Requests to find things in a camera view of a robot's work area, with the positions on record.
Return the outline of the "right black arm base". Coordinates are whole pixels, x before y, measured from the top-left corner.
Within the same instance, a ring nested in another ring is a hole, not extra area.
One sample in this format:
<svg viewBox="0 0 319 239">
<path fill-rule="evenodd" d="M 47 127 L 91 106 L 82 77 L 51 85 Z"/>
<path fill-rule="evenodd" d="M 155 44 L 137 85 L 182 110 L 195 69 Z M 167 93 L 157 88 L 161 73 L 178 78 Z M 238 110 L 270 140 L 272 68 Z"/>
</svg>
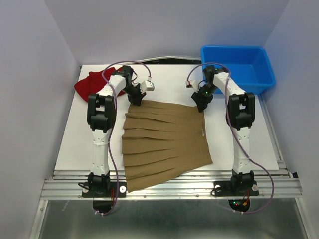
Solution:
<svg viewBox="0 0 319 239">
<path fill-rule="evenodd" d="M 217 180 L 213 185 L 210 194 L 216 197 L 244 196 L 246 193 L 249 193 L 250 196 L 259 196 L 259 189 L 252 170 L 248 173 L 236 173 L 232 170 L 229 180 Z"/>
</svg>

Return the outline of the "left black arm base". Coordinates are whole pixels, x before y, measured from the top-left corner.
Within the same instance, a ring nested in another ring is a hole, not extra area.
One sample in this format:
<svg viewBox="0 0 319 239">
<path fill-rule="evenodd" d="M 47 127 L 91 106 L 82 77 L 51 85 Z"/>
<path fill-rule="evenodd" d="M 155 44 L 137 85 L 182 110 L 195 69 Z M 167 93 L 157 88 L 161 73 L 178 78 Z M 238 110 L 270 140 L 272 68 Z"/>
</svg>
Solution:
<svg viewBox="0 0 319 239">
<path fill-rule="evenodd" d="M 83 198 L 125 198 L 127 183 L 125 181 L 111 181 L 110 173 L 101 176 L 90 173 L 86 182 L 79 182 L 78 186 L 82 188 Z"/>
</svg>

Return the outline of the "red skirt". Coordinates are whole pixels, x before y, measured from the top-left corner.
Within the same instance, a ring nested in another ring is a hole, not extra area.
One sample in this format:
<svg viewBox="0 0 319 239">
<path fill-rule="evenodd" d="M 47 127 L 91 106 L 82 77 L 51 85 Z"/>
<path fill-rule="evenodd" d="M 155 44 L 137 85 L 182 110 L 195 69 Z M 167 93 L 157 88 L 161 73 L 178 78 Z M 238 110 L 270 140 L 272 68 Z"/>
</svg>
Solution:
<svg viewBox="0 0 319 239">
<path fill-rule="evenodd" d="M 125 94 L 123 89 L 126 86 L 126 80 L 123 77 L 113 75 L 114 72 L 121 70 L 122 68 L 116 69 L 111 67 L 104 72 L 104 77 L 102 75 L 103 70 L 99 72 L 91 71 L 86 78 L 74 85 L 75 91 L 88 103 L 91 94 L 101 94 L 105 91 L 111 91 L 111 87 L 108 86 L 110 83 L 115 89 L 117 96 L 121 96 Z"/>
</svg>

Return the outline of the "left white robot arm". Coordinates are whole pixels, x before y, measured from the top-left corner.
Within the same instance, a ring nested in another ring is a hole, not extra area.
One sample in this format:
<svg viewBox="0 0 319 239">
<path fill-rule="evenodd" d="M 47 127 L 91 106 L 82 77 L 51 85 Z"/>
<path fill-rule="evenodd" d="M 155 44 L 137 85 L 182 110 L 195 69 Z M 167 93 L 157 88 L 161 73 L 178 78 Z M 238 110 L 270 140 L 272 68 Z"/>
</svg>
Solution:
<svg viewBox="0 0 319 239">
<path fill-rule="evenodd" d="M 134 82 L 135 71 L 129 65 L 123 65 L 107 79 L 105 72 L 109 68 L 111 66 L 101 73 L 106 85 L 97 93 L 89 95 L 87 107 L 87 123 L 93 136 L 93 162 L 87 184 L 88 188 L 93 188 L 99 196 L 106 196 L 111 190 L 108 155 L 111 154 L 110 139 L 117 117 L 118 94 L 121 91 L 125 92 L 131 104 L 140 106 L 146 91 L 155 88 L 148 67 L 146 69 L 149 75 L 142 83 Z"/>
</svg>

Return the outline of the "aluminium mounting rail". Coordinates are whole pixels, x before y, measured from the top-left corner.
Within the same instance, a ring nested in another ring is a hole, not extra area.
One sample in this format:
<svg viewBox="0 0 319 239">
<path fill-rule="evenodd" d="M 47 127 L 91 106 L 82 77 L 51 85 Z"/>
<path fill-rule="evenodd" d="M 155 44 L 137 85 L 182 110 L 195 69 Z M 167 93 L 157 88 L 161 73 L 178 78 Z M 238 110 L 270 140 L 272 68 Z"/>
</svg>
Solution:
<svg viewBox="0 0 319 239">
<path fill-rule="evenodd" d="M 56 171 L 45 180 L 40 198 L 42 200 L 81 200 L 79 182 L 85 182 L 85 171 Z M 260 199 L 299 198 L 303 190 L 299 179 L 292 177 L 287 169 L 275 170 L 269 178 L 264 172 L 255 172 Z M 215 181 L 230 179 L 228 171 L 193 170 L 165 183 L 126 195 L 126 200 L 214 199 L 210 194 Z"/>
</svg>

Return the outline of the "tan skirt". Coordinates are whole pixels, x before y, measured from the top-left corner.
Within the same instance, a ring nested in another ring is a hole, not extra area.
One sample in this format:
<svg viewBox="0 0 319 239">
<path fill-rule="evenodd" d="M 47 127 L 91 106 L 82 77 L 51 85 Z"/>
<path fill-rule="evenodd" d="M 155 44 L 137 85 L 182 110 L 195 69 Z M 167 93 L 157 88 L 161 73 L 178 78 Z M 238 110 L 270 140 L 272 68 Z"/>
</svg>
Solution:
<svg viewBox="0 0 319 239">
<path fill-rule="evenodd" d="M 122 154 L 129 192 L 212 164 L 204 114 L 197 107 L 143 101 L 125 114 Z"/>
</svg>

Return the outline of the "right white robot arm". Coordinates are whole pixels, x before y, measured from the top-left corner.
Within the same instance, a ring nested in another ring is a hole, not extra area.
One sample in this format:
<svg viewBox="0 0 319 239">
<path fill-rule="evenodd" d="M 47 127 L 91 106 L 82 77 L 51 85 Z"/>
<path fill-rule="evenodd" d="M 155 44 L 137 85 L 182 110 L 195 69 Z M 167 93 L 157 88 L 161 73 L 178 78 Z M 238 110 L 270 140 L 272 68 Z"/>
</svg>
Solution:
<svg viewBox="0 0 319 239">
<path fill-rule="evenodd" d="M 216 90 L 220 90 L 225 99 L 226 123 L 233 137 L 234 160 L 229 188 L 234 194 L 241 194 L 254 184 L 249 156 L 250 129 L 255 121 L 255 95 L 247 93 L 231 78 L 230 70 L 220 65 L 206 65 L 203 80 L 187 76 L 186 86 L 194 90 L 191 98 L 198 111 L 203 112 L 213 99 Z"/>
</svg>

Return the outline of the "blue plastic bin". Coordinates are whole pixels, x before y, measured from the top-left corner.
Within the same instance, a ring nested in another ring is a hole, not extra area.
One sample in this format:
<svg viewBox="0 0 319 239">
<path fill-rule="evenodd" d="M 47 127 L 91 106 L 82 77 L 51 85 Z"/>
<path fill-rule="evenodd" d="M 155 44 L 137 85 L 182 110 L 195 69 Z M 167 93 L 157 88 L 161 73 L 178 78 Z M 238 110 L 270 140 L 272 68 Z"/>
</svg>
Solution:
<svg viewBox="0 0 319 239">
<path fill-rule="evenodd" d="M 239 87 L 256 95 L 276 83 L 267 52 L 259 46 L 206 45 L 201 48 L 201 62 L 224 65 Z"/>
</svg>

